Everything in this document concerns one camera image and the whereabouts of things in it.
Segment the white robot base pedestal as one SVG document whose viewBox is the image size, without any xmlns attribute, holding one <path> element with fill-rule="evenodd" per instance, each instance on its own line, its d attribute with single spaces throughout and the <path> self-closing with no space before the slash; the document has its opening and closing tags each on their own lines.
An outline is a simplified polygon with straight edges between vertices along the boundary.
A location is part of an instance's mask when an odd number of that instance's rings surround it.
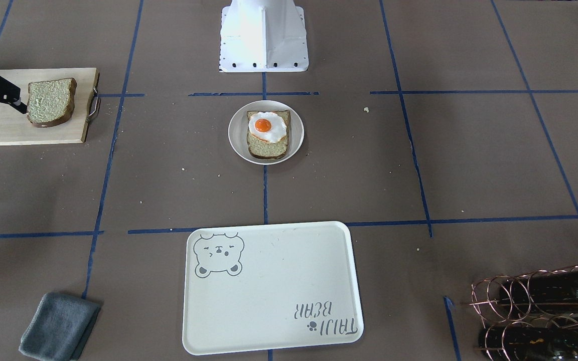
<svg viewBox="0 0 578 361">
<path fill-rule="evenodd" d="M 222 9 L 219 71 L 304 72 L 305 12 L 294 1 L 232 1 Z"/>
</svg>

